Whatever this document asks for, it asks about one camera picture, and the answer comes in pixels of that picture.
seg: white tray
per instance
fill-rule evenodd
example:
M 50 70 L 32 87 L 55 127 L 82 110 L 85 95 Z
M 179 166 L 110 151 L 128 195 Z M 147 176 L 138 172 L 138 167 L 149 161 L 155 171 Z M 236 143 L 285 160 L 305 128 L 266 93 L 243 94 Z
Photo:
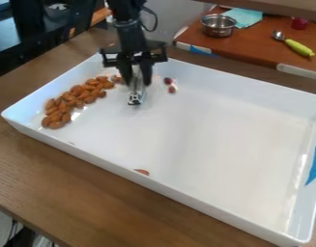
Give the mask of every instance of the white tray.
M 170 59 L 155 66 L 140 107 L 128 90 L 41 128 L 43 105 L 99 74 L 95 55 L 6 109 L 18 131 L 279 246 L 309 241 L 316 179 L 316 96 Z M 164 76 L 177 79 L 170 95 Z M 145 169 L 150 176 L 134 172 Z

